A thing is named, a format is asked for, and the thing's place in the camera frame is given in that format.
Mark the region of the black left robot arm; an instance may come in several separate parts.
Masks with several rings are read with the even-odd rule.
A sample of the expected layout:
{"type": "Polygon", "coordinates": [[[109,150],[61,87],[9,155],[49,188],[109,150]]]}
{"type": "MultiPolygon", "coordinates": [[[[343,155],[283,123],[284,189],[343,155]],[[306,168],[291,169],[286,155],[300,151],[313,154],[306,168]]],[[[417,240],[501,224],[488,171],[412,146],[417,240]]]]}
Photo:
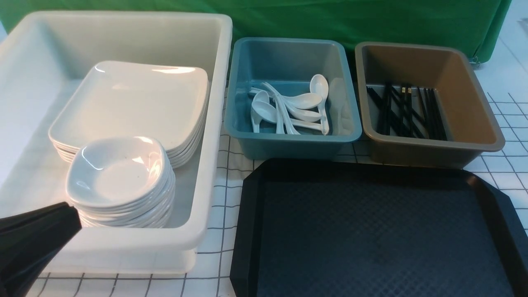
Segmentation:
{"type": "Polygon", "coordinates": [[[0,295],[24,297],[49,262],[81,230],[66,202],[0,220],[0,295]]]}

